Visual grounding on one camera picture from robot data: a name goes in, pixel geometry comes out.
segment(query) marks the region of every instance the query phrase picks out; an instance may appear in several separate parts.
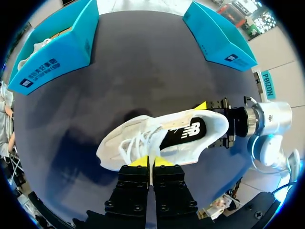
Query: person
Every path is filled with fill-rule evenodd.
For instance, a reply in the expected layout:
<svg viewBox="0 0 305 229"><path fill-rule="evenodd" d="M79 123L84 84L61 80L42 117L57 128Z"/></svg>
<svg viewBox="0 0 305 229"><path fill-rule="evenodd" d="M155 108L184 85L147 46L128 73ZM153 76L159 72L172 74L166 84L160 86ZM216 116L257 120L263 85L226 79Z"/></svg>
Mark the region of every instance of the person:
<svg viewBox="0 0 305 229"><path fill-rule="evenodd" d="M0 97L0 155L9 156L9 152L13 150L15 145L15 132L8 139L6 124L8 119L14 118L13 110L5 104L5 101Z"/></svg>

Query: new balance logo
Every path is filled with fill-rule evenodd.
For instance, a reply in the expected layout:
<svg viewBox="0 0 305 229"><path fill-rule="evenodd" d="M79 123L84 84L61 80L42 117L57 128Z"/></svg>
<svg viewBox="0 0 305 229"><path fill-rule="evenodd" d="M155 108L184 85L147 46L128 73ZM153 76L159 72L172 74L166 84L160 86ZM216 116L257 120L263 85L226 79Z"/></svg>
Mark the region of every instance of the new balance logo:
<svg viewBox="0 0 305 229"><path fill-rule="evenodd" d="M181 139L199 134L199 127L200 123L193 123L191 126L184 128Z"/></svg>

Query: screw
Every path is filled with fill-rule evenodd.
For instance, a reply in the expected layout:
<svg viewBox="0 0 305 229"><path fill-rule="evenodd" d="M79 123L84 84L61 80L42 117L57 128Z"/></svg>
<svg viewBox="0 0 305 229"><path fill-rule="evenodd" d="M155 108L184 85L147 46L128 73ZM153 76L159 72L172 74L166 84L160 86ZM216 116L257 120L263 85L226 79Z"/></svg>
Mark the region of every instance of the screw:
<svg viewBox="0 0 305 229"><path fill-rule="evenodd" d="M190 208L195 208L195 207L197 207L197 202L191 201L189 206L190 206Z"/></svg>
<svg viewBox="0 0 305 229"><path fill-rule="evenodd" d="M108 201L105 202L105 206L107 208L113 208L113 203L110 200L108 200Z"/></svg>
<svg viewBox="0 0 305 229"><path fill-rule="evenodd" d="M136 204L133 208L134 211L142 211L143 210L143 207L139 204Z"/></svg>
<svg viewBox="0 0 305 229"><path fill-rule="evenodd" d="M247 209L248 209L249 211L251 211L251 210L253 209L253 205L252 205L252 204L249 204L248 207L247 207Z"/></svg>
<svg viewBox="0 0 305 229"><path fill-rule="evenodd" d="M257 211L254 216L257 219L260 219L263 216L263 213L261 211Z"/></svg>
<svg viewBox="0 0 305 229"><path fill-rule="evenodd" d="M161 205L161 211L168 211L168 210L169 209L165 204Z"/></svg>

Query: box label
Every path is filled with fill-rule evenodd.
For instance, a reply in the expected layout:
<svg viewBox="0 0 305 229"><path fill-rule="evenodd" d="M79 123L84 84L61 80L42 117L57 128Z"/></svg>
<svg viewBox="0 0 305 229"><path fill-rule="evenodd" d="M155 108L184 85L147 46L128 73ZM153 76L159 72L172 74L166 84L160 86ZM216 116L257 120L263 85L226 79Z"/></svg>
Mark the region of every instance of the box label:
<svg viewBox="0 0 305 229"><path fill-rule="evenodd" d="M33 85L33 82L27 80L27 79L23 79L21 82L20 82L20 85L21 86L24 86L24 87L31 87Z"/></svg>
<svg viewBox="0 0 305 229"><path fill-rule="evenodd" d="M235 59L237 59L238 56L236 56L235 54L231 54L230 56L228 56L227 58L225 58L226 61L231 62Z"/></svg>
<svg viewBox="0 0 305 229"><path fill-rule="evenodd" d="M275 99L276 98L275 89L273 86L273 82L272 82L270 73L268 71L262 72L262 78L263 78L264 86L266 89L267 99Z"/></svg>

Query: white floor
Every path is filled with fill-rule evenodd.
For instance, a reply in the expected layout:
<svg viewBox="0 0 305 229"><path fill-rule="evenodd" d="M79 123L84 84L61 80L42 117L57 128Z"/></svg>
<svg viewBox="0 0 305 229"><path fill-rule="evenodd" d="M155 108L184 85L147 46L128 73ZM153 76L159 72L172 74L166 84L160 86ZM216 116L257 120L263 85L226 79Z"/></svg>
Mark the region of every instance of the white floor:
<svg viewBox="0 0 305 229"><path fill-rule="evenodd" d="M218 6L211 0L197 0L216 10ZM151 10L177 15L184 15L191 0L97 0L99 13L110 13L124 10Z"/></svg>

